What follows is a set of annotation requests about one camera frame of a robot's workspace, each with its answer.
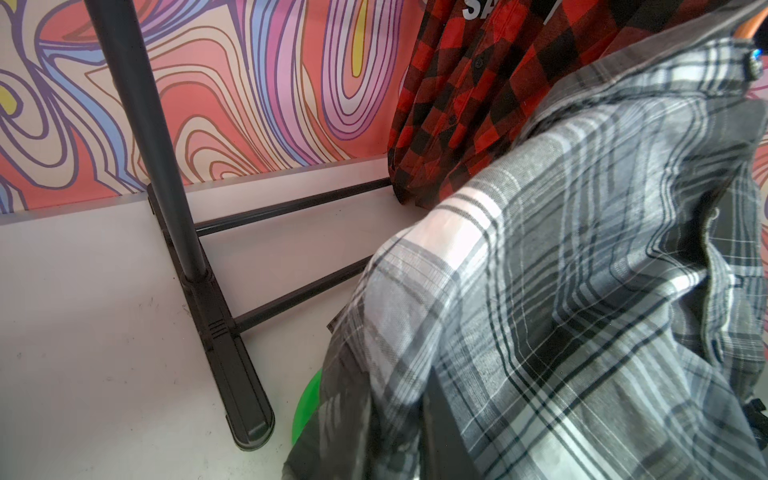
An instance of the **pink wall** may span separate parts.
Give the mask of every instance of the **pink wall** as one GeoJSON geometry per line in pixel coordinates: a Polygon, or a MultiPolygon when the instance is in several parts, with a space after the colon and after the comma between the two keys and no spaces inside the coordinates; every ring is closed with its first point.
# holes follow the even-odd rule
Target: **pink wall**
{"type": "MultiPolygon", "coordinates": [[[[386,152],[422,0],[134,0],[186,183],[386,152]]],[[[147,175],[81,1],[0,0],[0,213],[147,175]]]]}
{"type": "MultiPolygon", "coordinates": [[[[764,70],[768,70],[768,57],[763,57],[764,70]]],[[[752,84],[748,96],[752,98],[762,98],[768,101],[768,74],[752,84]]],[[[755,164],[753,166],[752,177],[760,188],[763,209],[760,214],[762,224],[762,238],[760,245],[760,256],[763,258],[763,272],[768,276],[768,134],[763,135],[763,140],[755,152],[755,164]]],[[[768,359],[768,312],[763,318],[763,348],[768,359]]]]}

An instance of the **rack base foot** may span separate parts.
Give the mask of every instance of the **rack base foot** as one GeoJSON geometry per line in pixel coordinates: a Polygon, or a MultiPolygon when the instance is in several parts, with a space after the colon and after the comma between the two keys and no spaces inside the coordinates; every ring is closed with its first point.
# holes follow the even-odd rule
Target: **rack base foot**
{"type": "Polygon", "coordinates": [[[197,282],[191,282],[184,277],[151,185],[147,187],[147,193],[152,211],[163,231],[177,277],[184,289],[184,296],[203,343],[210,371],[221,394],[234,441],[242,450],[258,449],[272,435],[275,414],[243,340],[240,334],[236,333],[237,328],[227,301],[221,293],[205,252],[207,275],[197,282]]]}

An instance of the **wooden hanger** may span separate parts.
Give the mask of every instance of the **wooden hanger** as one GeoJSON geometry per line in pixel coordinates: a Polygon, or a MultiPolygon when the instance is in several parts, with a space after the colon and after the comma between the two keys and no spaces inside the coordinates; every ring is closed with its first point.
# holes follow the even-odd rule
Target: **wooden hanger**
{"type": "Polygon", "coordinates": [[[743,24],[739,28],[736,29],[736,32],[733,33],[734,38],[752,38],[757,33],[757,29],[760,28],[760,26],[763,24],[763,20],[768,17],[768,8],[765,8],[757,15],[753,16],[743,24]]]}

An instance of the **clothing rack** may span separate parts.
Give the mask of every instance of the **clothing rack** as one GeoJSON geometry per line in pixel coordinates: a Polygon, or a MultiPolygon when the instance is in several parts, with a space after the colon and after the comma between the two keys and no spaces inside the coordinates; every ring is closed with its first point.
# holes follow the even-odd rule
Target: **clothing rack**
{"type": "Polygon", "coordinates": [[[149,203],[184,289],[232,436],[243,450],[258,449],[270,438],[275,415],[240,334],[361,273],[370,257],[232,317],[199,239],[387,187],[389,178],[194,223],[133,3],[85,0],[85,4],[144,159],[150,178],[149,203]]]}

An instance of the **black metal pole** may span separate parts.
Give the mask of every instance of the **black metal pole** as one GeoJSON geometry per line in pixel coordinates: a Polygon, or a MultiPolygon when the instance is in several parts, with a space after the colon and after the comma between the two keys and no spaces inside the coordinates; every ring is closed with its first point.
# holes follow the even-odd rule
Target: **black metal pole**
{"type": "Polygon", "coordinates": [[[199,280],[206,274],[203,251],[134,5],[131,0],[85,0],[85,6],[147,166],[181,268],[188,280],[199,280]]]}
{"type": "Polygon", "coordinates": [[[241,227],[249,223],[266,220],[267,218],[277,217],[279,215],[289,214],[298,210],[303,210],[309,207],[315,207],[316,205],[327,204],[334,200],[340,200],[342,198],[351,197],[352,195],[362,194],[376,190],[377,188],[384,188],[392,185],[389,178],[382,178],[374,180],[372,182],[366,182],[364,184],[352,185],[351,187],[340,188],[338,190],[332,190],[325,192],[324,194],[317,194],[311,197],[299,198],[296,200],[290,200],[282,202],[277,205],[269,205],[268,207],[261,207],[255,210],[248,210],[247,212],[240,212],[239,214],[227,215],[226,217],[214,218],[213,220],[206,220],[195,224],[197,235],[202,237],[203,235],[210,235],[212,233],[221,232],[234,227],[241,227]]]}
{"type": "Polygon", "coordinates": [[[309,285],[302,286],[293,292],[286,293],[280,298],[264,303],[262,306],[235,317],[235,332],[245,332],[249,328],[253,328],[263,321],[269,320],[278,313],[285,312],[289,308],[293,308],[299,303],[305,302],[313,296],[319,295],[329,288],[349,280],[355,275],[360,275],[366,269],[366,265],[368,265],[370,260],[371,257],[358,260],[352,265],[345,266],[341,270],[337,270],[330,275],[325,275],[323,278],[315,280],[309,285]]]}

